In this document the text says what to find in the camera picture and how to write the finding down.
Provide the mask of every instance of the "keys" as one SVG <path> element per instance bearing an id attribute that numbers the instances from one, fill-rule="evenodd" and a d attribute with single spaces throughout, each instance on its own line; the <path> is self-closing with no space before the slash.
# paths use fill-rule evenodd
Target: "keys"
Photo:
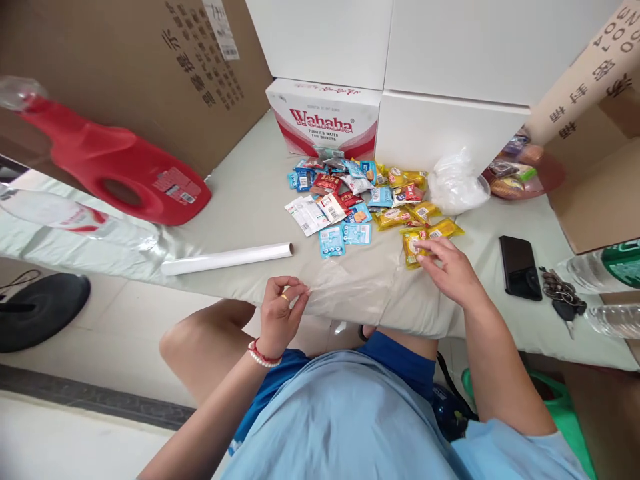
<path id="1" fill-rule="evenodd" d="M 575 294 L 575 288 L 569 282 L 564 282 L 553 270 L 547 271 L 540 267 L 545 284 L 544 294 L 551 298 L 551 305 L 558 316 L 564 320 L 571 340 L 574 340 L 573 319 L 576 315 L 584 314 L 587 303 Z"/>

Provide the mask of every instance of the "table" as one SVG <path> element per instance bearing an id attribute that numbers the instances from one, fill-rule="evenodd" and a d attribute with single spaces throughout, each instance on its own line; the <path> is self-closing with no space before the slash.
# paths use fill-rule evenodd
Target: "table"
<path id="1" fill-rule="evenodd" d="M 313 291 L 305 312 L 308 315 L 384 325 L 432 338 L 464 338 L 460 307 L 440 294 L 422 270 L 404 268 L 397 229 L 374 231 L 370 246 L 348 246 L 343 257 L 322 260 L 317 235 L 305 238 L 284 209 L 298 195 L 289 190 L 286 178 L 295 160 L 296 156 L 286 152 L 273 114 L 268 113 L 207 179 L 213 192 L 211 202 L 187 224 L 161 227 L 156 250 L 125 251 L 0 212 L 0 255 L 59 271 L 98 272 L 256 305 L 269 277 L 296 275 Z M 104 202 L 37 172 L 28 172 L 13 185 L 50 191 L 126 217 Z M 640 369 L 623 340 L 594 332 L 582 319 L 576 320 L 575 340 L 571 340 L 550 301 L 533 302 L 504 292 L 500 235 L 529 240 L 537 264 L 547 268 L 571 256 L 546 197 L 521 202 L 492 198 L 481 208 L 460 215 L 457 223 L 467 234 L 453 242 L 471 260 L 520 350 L 592 365 Z M 178 277 L 165 277 L 159 270 L 165 258 L 287 241 L 293 243 L 295 253 L 286 259 Z M 590 305 L 600 302 L 598 296 L 587 301 Z"/>

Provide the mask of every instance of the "hand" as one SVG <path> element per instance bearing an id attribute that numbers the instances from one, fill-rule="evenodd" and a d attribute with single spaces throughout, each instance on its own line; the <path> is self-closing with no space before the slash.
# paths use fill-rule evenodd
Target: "hand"
<path id="1" fill-rule="evenodd" d="M 433 255 L 418 255 L 418 262 L 442 293 L 462 308 L 469 308 L 488 299 L 469 259 L 451 240 L 438 237 L 418 241 L 415 246 L 432 252 Z M 441 267 L 436 264 L 436 260 L 442 262 Z"/>
<path id="2" fill-rule="evenodd" d="M 260 308 L 260 340 L 256 345 L 260 353 L 274 359 L 282 356 L 298 331 L 310 294 L 309 287 L 296 277 L 274 277 L 267 281 Z M 289 304 L 296 297 L 299 298 L 290 309 Z"/>

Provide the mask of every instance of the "blue shorts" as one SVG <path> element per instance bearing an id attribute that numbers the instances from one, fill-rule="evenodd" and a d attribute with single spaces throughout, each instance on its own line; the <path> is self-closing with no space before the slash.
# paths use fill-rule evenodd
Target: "blue shorts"
<path id="1" fill-rule="evenodd" d="M 435 372 L 435 362 L 433 360 L 421 357 L 378 331 L 374 332 L 369 341 L 358 348 L 357 351 L 394 372 L 416 393 L 431 402 L 433 396 L 433 374 Z M 230 455 L 245 440 L 253 422 L 255 422 L 260 412 L 267 406 L 282 384 L 290 380 L 310 361 L 311 359 L 300 350 L 285 350 L 282 355 L 282 362 L 268 372 L 247 414 L 235 432 L 233 442 L 229 447 Z"/>

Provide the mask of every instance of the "light blue shirt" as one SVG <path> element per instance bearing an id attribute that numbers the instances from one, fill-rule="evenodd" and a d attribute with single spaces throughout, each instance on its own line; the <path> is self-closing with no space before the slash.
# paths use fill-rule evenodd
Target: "light blue shirt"
<path id="1" fill-rule="evenodd" d="M 471 422 L 449 444 L 430 404 L 356 351 L 308 363 L 262 410 L 224 479 L 586 479 L 560 432 Z"/>

